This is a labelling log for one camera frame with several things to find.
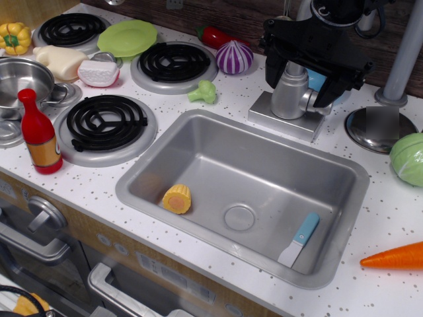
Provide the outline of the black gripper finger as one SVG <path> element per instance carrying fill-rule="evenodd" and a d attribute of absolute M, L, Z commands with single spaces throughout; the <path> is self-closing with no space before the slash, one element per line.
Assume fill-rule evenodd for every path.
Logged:
<path fill-rule="evenodd" d="M 345 91 L 354 88 L 356 72 L 353 70 L 323 71 L 318 73 L 326 77 L 317 98 L 313 104 L 314 108 L 324 108 L 342 96 Z"/>
<path fill-rule="evenodd" d="M 276 88 L 286 68 L 287 59 L 274 47 L 271 46 L 266 54 L 266 82 Z"/>

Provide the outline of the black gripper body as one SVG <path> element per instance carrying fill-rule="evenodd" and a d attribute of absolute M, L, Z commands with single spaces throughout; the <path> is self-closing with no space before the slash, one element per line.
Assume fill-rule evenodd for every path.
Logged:
<path fill-rule="evenodd" d="M 265 55 L 274 46 L 288 62 L 317 73 L 353 70 L 356 89 L 375 70 L 375 63 L 350 40 L 345 30 L 325 25 L 315 17 L 301 21 L 271 18 L 265 20 L 263 27 L 260 46 Z"/>

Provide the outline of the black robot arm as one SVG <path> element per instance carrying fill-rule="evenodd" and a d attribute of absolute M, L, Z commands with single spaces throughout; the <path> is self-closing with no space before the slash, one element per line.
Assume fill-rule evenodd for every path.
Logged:
<path fill-rule="evenodd" d="M 326 77 L 315 107 L 323 108 L 347 90 L 359 90 L 375 64 L 349 39 L 355 25 L 374 6 L 369 1 L 312 1 L 307 20 L 268 19 L 260 45 L 266 55 L 266 82 L 276 88 L 288 62 Z"/>

